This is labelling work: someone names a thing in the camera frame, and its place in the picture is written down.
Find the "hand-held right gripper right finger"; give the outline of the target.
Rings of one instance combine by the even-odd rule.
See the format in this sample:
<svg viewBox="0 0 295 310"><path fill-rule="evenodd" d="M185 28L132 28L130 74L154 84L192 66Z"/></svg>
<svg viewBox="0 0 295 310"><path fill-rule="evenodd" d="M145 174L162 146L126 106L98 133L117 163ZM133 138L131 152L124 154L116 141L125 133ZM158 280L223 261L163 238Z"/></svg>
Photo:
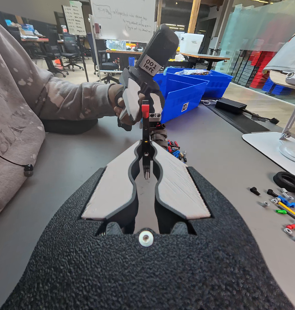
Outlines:
<svg viewBox="0 0 295 310"><path fill-rule="evenodd" d="M188 166L155 142L151 142L155 185L155 214L160 234L170 234L176 223L194 233L190 221L211 218Z"/></svg>

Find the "grey desk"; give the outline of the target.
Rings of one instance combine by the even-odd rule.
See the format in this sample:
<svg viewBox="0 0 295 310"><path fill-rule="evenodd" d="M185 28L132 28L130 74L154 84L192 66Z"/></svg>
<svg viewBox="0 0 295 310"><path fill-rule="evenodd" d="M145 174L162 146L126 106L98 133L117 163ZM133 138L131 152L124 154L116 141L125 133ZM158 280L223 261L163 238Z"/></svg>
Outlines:
<svg viewBox="0 0 295 310"><path fill-rule="evenodd" d="M187 151L194 167L237 209L251 230L275 280L295 306L295 241L282 230L291 218L262 207L279 166L242 139L242 133L200 105L166 124L169 138ZM0 307L21 278L50 219L99 168L141 137L102 118L81 135L47 133L34 175L0 213ZM256 187L260 196L250 192Z"/></svg>

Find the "blue plastic bin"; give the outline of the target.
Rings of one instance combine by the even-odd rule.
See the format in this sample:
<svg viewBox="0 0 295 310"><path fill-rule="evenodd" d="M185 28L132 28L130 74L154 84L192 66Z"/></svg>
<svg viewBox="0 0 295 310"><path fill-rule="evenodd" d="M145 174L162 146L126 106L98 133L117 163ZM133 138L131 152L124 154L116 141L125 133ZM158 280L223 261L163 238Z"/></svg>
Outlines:
<svg viewBox="0 0 295 310"><path fill-rule="evenodd" d="M166 76L173 77L173 80L178 82L196 85L206 83L203 99L220 99L223 97L224 92L232 81L232 76L224 73L210 70L211 74L206 76L199 75L176 75L177 71L183 70L181 68L168 68Z"/></svg>
<svg viewBox="0 0 295 310"><path fill-rule="evenodd" d="M165 99L161 122L166 123L198 107L209 81L190 77L158 73L154 76Z"/></svg>

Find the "small black rubber tyre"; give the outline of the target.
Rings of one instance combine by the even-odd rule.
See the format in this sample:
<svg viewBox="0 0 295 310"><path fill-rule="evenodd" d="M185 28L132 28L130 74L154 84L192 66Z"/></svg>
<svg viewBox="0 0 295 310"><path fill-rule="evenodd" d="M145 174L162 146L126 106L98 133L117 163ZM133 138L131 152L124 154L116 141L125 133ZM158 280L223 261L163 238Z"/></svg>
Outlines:
<svg viewBox="0 0 295 310"><path fill-rule="evenodd" d="M295 175L289 172L278 172L273 176L273 181L280 188L285 188L288 192L295 193Z"/></svg>

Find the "wooden pillar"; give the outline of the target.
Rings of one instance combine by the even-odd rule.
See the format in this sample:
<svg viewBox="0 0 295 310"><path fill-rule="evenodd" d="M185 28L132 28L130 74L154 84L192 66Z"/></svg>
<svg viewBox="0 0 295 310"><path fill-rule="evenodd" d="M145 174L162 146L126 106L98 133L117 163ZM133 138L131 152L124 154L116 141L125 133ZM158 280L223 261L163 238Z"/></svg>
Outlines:
<svg viewBox="0 0 295 310"><path fill-rule="evenodd" d="M194 33L196 29L197 18L199 14L201 0L193 0L192 2L192 10L188 25L188 33Z"/></svg>

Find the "rack of storage bins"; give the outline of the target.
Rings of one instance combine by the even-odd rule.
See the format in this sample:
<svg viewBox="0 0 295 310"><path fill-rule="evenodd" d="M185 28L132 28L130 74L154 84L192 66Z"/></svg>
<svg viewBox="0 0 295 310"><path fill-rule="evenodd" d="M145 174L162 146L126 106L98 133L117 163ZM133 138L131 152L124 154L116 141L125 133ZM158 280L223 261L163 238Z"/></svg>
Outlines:
<svg viewBox="0 0 295 310"><path fill-rule="evenodd" d="M273 83L269 77L269 71L262 72L275 54L276 52L271 51L236 51L228 70L228 73L233 76L232 82L246 88L261 90L266 95L290 95L292 89Z"/></svg>

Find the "yellow axle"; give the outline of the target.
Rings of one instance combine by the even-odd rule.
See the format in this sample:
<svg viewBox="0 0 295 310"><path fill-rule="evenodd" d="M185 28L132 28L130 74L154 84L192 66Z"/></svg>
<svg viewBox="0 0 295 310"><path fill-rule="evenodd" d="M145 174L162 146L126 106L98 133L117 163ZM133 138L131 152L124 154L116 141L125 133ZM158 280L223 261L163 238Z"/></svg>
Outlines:
<svg viewBox="0 0 295 310"><path fill-rule="evenodd" d="M283 209L285 209L287 212L289 212L289 213L295 215L295 212L294 212L292 209L290 209L289 207L287 207L286 205L284 205L283 203L278 202L278 205L279 205L280 207L282 207Z"/></svg>

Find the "person's left hand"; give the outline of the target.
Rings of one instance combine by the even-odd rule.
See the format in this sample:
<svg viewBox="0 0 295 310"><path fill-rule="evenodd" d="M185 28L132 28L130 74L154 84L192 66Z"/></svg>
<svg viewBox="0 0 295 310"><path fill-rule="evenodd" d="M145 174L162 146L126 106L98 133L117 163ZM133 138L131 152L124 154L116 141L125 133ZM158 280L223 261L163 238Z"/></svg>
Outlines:
<svg viewBox="0 0 295 310"><path fill-rule="evenodd" d="M127 114L126 105L123 97L118 97L118 93L120 91L123 91L122 85L112 84L108 90L109 101L118 119L126 125L133 126L138 122L138 118L134 121Z"/></svg>

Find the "frosted glass partition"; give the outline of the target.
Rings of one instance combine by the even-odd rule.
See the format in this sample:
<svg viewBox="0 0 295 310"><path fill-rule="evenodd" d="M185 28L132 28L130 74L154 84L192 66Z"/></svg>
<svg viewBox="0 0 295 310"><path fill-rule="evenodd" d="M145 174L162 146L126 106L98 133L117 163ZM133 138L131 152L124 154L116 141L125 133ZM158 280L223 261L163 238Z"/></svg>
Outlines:
<svg viewBox="0 0 295 310"><path fill-rule="evenodd" d="M295 33L295 0L234 1L220 43L229 57L215 70L231 74L240 51L278 52Z"/></svg>

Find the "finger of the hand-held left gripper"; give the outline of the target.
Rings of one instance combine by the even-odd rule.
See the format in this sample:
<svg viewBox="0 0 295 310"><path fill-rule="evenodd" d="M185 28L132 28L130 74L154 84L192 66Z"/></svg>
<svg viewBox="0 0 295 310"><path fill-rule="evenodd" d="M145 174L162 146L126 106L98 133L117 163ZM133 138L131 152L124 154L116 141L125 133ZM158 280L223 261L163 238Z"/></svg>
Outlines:
<svg viewBox="0 0 295 310"><path fill-rule="evenodd" d="M160 96L155 93L151 93L150 97L152 99L152 106L150 107L149 114L153 114L154 116L161 116L163 108L161 105Z"/></svg>
<svg viewBox="0 0 295 310"><path fill-rule="evenodd" d="M142 118L141 88L131 78L119 79L119 127L131 129Z"/></svg>

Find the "black hoodie drawstring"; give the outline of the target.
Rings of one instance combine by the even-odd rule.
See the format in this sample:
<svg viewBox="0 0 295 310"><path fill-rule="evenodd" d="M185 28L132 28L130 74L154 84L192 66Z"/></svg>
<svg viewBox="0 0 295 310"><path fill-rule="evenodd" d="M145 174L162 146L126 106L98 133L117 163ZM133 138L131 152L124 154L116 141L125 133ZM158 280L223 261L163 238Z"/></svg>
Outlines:
<svg viewBox="0 0 295 310"><path fill-rule="evenodd" d="M3 156L0 155L0 158L4 161L7 161L8 163L10 164L13 164L13 165L16 165L16 166L19 166L19 167L22 167L23 168L23 173L24 173L24 176L25 177L31 177L33 176L34 174L34 167L32 164L27 164L27 165L23 165L23 164L18 164L18 163L15 163L13 161L10 161L6 158L4 158Z"/></svg>

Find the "blue connector piece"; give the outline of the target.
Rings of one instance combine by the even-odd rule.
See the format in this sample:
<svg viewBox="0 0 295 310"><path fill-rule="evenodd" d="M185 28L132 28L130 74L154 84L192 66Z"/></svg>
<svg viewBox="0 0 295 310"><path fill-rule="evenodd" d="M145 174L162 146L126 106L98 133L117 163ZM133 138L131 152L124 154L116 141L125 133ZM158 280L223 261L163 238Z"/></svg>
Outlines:
<svg viewBox="0 0 295 310"><path fill-rule="evenodd" d="M277 196L277 199L282 203L284 204L285 206L287 206L288 208L295 208L295 202L290 202L288 200L286 200L284 197L282 196Z"/></svg>

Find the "pile of small connector pins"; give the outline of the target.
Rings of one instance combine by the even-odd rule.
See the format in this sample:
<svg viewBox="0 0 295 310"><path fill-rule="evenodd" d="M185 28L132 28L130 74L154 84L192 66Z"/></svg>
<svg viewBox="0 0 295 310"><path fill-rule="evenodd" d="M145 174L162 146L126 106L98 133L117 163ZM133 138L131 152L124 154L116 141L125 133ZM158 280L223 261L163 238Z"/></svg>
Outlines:
<svg viewBox="0 0 295 310"><path fill-rule="evenodd" d="M167 140L167 152L172 154L175 158L184 163L187 162L187 151L181 150L179 144L176 141Z"/></svg>

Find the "black rectangular brick frame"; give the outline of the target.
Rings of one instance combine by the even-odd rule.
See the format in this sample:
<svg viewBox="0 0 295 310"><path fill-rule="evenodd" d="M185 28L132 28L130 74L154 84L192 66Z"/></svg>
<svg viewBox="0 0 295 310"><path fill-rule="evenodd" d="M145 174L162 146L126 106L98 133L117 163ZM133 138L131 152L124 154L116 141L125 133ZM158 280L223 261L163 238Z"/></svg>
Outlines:
<svg viewBox="0 0 295 310"><path fill-rule="evenodd" d="M142 104L149 104L148 100L143 100ZM142 118L142 165L145 180L150 178L150 122L149 118Z"/></svg>

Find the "black power adapter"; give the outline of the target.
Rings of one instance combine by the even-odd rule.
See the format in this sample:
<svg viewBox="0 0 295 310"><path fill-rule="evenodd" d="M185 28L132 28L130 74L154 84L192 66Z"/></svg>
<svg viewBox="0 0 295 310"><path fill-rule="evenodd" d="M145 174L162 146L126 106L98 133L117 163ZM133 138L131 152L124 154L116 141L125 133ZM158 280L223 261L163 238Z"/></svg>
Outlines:
<svg viewBox="0 0 295 310"><path fill-rule="evenodd" d="M234 100L221 98L216 101L215 108L230 112L232 114L242 114L245 112L247 105Z"/></svg>

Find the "person's grey hoodie torso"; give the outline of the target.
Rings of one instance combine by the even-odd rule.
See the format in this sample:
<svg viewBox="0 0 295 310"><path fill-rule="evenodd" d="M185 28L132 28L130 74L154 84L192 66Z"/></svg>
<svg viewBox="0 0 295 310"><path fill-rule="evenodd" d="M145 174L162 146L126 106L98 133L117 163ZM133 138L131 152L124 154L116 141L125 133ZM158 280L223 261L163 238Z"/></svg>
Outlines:
<svg viewBox="0 0 295 310"><path fill-rule="evenodd" d="M18 41L0 25L0 155L18 164L34 166L45 138L32 107L46 82L39 73ZM27 178L22 167L0 158L0 213Z"/></svg>

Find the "wooden background table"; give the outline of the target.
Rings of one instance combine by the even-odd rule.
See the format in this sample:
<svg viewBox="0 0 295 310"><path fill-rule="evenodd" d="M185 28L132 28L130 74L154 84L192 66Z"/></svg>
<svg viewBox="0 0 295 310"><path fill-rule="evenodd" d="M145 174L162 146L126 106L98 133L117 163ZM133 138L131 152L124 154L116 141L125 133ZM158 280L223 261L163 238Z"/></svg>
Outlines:
<svg viewBox="0 0 295 310"><path fill-rule="evenodd" d="M230 60L229 57L224 56L213 56L207 54L192 54L192 53L181 53L181 55L188 57L188 62L191 64L197 64L199 60L204 60L208 62L207 70L210 71L212 68L212 63L220 62L220 61L227 61Z"/></svg>

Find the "small whiteboard on stand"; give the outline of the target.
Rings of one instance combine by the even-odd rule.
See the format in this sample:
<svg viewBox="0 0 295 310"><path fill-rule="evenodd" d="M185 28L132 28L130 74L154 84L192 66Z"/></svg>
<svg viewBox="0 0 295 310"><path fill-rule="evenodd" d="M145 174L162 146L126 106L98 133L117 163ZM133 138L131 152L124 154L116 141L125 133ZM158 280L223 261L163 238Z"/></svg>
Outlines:
<svg viewBox="0 0 295 310"><path fill-rule="evenodd" d="M65 17L68 33L77 37L77 45L80 49L86 80L89 82L83 45L81 43L81 39L86 38L87 36L82 3L80 1L69 1L69 6L62 5L62 10Z"/></svg>

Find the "black office chair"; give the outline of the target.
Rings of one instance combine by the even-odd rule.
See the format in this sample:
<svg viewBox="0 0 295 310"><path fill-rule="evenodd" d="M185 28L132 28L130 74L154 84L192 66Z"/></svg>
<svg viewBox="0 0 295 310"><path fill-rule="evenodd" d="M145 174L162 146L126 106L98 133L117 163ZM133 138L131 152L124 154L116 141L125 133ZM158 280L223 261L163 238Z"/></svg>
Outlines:
<svg viewBox="0 0 295 310"><path fill-rule="evenodd" d="M69 33L63 33L63 46L65 52L63 52L62 55L68 59L68 64L66 65L66 67L70 69L70 66L72 66L73 72L74 72L74 66L77 66L78 68L82 69L82 67L76 64L76 61L80 56L76 42L76 36Z"/></svg>
<svg viewBox="0 0 295 310"><path fill-rule="evenodd" d="M48 65L48 71L53 74L60 73L65 78L66 75L64 74L64 72L66 72L66 74L68 75L69 74L68 71L64 69L58 69L53 64L55 60L61 60L62 57L57 42L59 37L56 26L47 24L46 37L48 38L48 42L44 43L44 52L45 52L45 61Z"/></svg>
<svg viewBox="0 0 295 310"><path fill-rule="evenodd" d="M115 73L112 71L119 71L119 65L108 59L108 53L106 52L106 40L96 39L97 57L98 57L98 69L105 71L106 76L101 79L105 84L108 84L113 80L118 83L116 78L111 79Z"/></svg>

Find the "grey gear assembly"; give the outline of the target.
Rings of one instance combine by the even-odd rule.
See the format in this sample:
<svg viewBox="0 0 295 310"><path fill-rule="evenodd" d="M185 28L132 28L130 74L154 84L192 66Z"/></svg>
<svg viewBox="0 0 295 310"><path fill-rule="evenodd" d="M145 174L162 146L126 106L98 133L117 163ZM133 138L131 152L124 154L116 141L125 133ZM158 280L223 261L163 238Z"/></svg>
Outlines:
<svg viewBox="0 0 295 310"><path fill-rule="evenodd" d="M167 130L164 128L152 127L150 129L150 140L164 149L168 148Z"/></svg>

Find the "white monitor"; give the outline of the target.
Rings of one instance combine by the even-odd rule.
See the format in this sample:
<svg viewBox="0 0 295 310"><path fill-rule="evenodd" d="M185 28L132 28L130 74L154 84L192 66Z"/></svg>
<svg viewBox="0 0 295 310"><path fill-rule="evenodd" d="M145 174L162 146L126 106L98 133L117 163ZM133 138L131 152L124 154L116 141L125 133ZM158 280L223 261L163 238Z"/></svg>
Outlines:
<svg viewBox="0 0 295 310"><path fill-rule="evenodd" d="M295 33L265 66L267 71L273 83L295 89Z"/></svg>

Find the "large whiteboard on stand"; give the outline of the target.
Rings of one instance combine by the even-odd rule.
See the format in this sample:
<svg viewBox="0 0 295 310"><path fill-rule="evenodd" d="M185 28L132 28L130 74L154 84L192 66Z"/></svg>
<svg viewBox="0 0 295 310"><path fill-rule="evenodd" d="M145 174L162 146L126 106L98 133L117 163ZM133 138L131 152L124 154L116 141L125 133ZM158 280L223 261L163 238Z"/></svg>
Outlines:
<svg viewBox="0 0 295 310"><path fill-rule="evenodd" d="M89 1L92 14L89 15L91 33L87 34L94 62L94 74L99 81L106 76L98 69L96 39L106 40L108 59L119 65L119 71L112 71L111 78L119 79L124 68L129 65L129 57L138 59L142 52L126 50L122 47L108 47L114 43L148 43L156 30L154 21L156 1L95 0Z"/></svg>

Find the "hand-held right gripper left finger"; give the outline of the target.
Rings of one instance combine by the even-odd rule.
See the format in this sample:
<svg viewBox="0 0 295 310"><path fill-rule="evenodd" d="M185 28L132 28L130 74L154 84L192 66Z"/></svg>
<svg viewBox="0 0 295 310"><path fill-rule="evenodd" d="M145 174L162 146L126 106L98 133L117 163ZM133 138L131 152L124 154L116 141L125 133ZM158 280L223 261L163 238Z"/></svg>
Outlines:
<svg viewBox="0 0 295 310"><path fill-rule="evenodd" d="M82 220L100 221L104 225L116 222L126 234L134 233L139 161L140 141L137 141L105 167L85 204Z"/></svg>

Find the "person's left forearm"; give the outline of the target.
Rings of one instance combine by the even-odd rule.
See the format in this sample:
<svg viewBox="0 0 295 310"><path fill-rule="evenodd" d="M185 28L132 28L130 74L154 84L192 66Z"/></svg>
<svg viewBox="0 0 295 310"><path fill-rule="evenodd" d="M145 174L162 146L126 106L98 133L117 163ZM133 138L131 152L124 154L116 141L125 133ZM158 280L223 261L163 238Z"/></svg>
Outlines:
<svg viewBox="0 0 295 310"><path fill-rule="evenodd" d="M79 85L49 75L33 111L44 120L82 121L115 115L113 88L117 84Z"/></svg>

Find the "white plastic container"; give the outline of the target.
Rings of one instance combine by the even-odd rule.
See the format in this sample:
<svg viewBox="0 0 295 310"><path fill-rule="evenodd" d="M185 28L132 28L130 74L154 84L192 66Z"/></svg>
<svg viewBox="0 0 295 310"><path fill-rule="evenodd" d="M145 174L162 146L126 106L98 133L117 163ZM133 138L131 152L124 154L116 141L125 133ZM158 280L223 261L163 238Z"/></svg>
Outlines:
<svg viewBox="0 0 295 310"><path fill-rule="evenodd" d="M194 34L194 33L181 34L180 53L198 54L203 39L204 39L203 34Z"/></svg>

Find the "clear bag of parts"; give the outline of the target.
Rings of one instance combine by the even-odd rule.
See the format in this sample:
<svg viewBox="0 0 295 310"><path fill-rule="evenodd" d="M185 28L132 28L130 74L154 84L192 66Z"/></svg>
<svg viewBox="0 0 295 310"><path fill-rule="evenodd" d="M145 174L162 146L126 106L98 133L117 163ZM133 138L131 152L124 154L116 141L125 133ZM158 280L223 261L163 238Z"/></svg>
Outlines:
<svg viewBox="0 0 295 310"><path fill-rule="evenodd" d="M206 69L183 69L183 70L175 72L174 74L206 76L206 75L210 75L211 71L206 70Z"/></svg>

